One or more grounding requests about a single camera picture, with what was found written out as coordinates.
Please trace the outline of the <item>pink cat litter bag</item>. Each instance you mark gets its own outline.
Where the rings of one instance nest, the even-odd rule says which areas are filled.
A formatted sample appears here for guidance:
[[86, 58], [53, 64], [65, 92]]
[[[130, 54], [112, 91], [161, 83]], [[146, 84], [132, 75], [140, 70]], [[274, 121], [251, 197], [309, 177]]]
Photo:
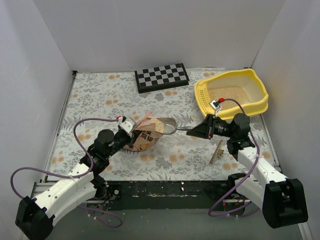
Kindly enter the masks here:
[[131, 152], [143, 152], [152, 147], [163, 134], [156, 132], [156, 126], [158, 120], [155, 117], [151, 117], [152, 111], [146, 113], [146, 115], [136, 123], [134, 129], [135, 141], [131, 148], [125, 146], [124, 149]]

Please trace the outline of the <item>silver metal scoop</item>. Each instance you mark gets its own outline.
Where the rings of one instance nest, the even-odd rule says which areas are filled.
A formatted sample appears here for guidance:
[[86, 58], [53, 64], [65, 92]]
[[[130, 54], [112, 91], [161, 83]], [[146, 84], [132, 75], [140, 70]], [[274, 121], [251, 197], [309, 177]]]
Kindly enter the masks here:
[[176, 131], [184, 131], [187, 132], [191, 130], [191, 126], [178, 126], [175, 119], [171, 117], [158, 117], [156, 132], [163, 135], [173, 135]]

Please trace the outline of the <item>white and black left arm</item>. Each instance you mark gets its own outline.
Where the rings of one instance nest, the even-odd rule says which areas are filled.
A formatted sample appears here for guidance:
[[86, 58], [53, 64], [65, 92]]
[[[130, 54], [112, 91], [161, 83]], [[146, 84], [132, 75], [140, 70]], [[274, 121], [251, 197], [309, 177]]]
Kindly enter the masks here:
[[67, 178], [33, 198], [26, 196], [20, 201], [16, 226], [28, 239], [44, 240], [59, 220], [84, 201], [104, 199], [107, 186], [100, 173], [109, 166], [109, 158], [128, 145], [131, 139], [132, 135], [123, 129], [117, 133], [109, 129], [100, 131]]

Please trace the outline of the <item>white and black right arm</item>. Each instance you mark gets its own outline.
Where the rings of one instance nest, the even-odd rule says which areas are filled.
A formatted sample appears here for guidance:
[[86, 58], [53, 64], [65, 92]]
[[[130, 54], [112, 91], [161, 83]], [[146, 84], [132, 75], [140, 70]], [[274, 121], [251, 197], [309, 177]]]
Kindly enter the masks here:
[[186, 132], [188, 136], [208, 140], [213, 136], [227, 137], [229, 154], [248, 169], [248, 173], [228, 176], [226, 193], [220, 202], [227, 197], [244, 196], [262, 210], [265, 221], [273, 229], [307, 222], [302, 182], [288, 178], [269, 164], [260, 155], [259, 146], [250, 133], [250, 118], [244, 113], [236, 114], [230, 123], [208, 114], [199, 125]]

